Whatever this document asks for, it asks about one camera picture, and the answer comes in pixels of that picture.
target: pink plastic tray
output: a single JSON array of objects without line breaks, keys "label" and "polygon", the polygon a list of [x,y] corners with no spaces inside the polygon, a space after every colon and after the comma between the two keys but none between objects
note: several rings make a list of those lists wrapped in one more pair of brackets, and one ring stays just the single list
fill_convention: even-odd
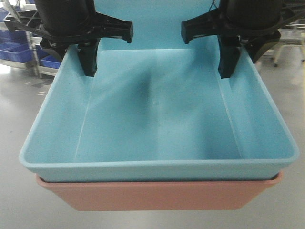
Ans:
[{"label": "pink plastic tray", "polygon": [[264,181],[47,183],[36,178],[79,211],[231,210],[279,183],[283,173]]}]

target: plastic tray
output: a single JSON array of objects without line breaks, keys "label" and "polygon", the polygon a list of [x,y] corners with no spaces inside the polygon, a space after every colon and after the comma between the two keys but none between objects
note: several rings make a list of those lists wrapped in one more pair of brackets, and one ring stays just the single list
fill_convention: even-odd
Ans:
[{"label": "plastic tray", "polygon": [[56,69],[59,69],[59,67],[61,65],[61,62],[59,62],[53,56],[47,56],[47,57],[43,58],[42,60],[40,60],[40,62],[45,67],[56,68]]},{"label": "plastic tray", "polygon": [[0,8],[0,21],[3,21],[3,19],[8,15],[8,12],[5,11],[2,7]]},{"label": "plastic tray", "polygon": [[26,40],[25,31],[22,31],[22,30],[15,31],[15,32],[10,32],[8,30],[0,31],[0,37],[1,38],[8,38],[8,39],[11,39],[11,40],[18,40],[18,39]]},{"label": "plastic tray", "polygon": [[27,39],[26,39],[26,37],[19,37],[19,38],[16,38],[16,39],[0,37],[0,41],[2,43],[14,42],[14,43],[20,43],[21,44],[21,43],[26,43]]},{"label": "plastic tray", "polygon": [[37,52],[37,55],[38,55],[38,59],[44,58],[47,55],[49,55],[47,52],[42,50],[42,48],[39,45],[36,45],[36,52]]},{"label": "plastic tray", "polygon": [[25,63],[32,60],[32,52],[28,44],[4,51],[10,61]]},{"label": "plastic tray", "polygon": [[283,173],[267,181],[47,183],[78,211],[234,210],[279,183]]},{"label": "plastic tray", "polygon": [[7,43],[2,43],[0,44],[0,59],[6,60],[8,57],[6,53],[4,52],[5,50],[11,49],[13,47],[16,47],[20,45],[19,43],[12,43],[12,42],[7,42]]},{"label": "plastic tray", "polygon": [[94,78],[70,47],[23,146],[24,166],[48,182],[269,180],[295,161],[247,52],[220,79],[216,36],[184,44],[181,21],[210,4],[98,1],[97,10],[134,22],[132,44],[103,39]]}]

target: gray floor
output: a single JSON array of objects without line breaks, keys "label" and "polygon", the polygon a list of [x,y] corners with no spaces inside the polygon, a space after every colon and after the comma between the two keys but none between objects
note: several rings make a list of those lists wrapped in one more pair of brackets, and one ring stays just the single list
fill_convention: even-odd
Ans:
[{"label": "gray floor", "polygon": [[77,212],[35,183],[18,154],[51,80],[0,65],[1,229],[305,229],[304,75],[298,49],[257,68],[301,151],[284,180],[236,211]]}]

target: black mechanical part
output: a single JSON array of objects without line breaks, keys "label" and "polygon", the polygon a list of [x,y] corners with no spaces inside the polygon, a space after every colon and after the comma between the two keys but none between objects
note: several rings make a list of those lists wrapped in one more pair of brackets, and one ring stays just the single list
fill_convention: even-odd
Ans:
[{"label": "black mechanical part", "polygon": [[221,78],[230,78],[240,57],[239,40],[237,37],[218,35],[220,60],[218,71]]},{"label": "black mechanical part", "polygon": [[132,42],[131,21],[123,21],[95,11],[93,0],[35,0],[37,10],[20,13],[21,22],[8,15],[10,31],[22,29],[43,37],[41,47],[62,59],[71,44],[78,44],[79,59],[87,76],[94,76],[100,38],[120,38]]},{"label": "black mechanical part", "polygon": [[278,29],[305,16],[305,0],[221,0],[219,7],[183,21],[185,44],[199,37],[218,35],[221,78],[229,78],[244,46],[253,62],[278,43]]},{"label": "black mechanical part", "polygon": [[82,63],[84,73],[86,76],[94,76],[97,70],[96,53],[99,46],[100,39],[93,39],[88,43],[79,44],[78,57]]},{"label": "black mechanical part", "polygon": [[248,29],[266,29],[280,20],[283,0],[229,0],[227,18]]}]

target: light blue plastic tray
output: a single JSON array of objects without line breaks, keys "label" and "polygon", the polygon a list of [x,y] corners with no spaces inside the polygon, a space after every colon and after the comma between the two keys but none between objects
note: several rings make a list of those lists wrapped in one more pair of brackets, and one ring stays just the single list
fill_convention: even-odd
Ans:
[{"label": "light blue plastic tray", "polygon": [[134,22],[102,39],[98,71],[71,46],[20,160],[49,182],[271,179],[298,149],[246,51],[220,79],[216,37],[185,45],[180,23],[210,1],[97,1]]}]

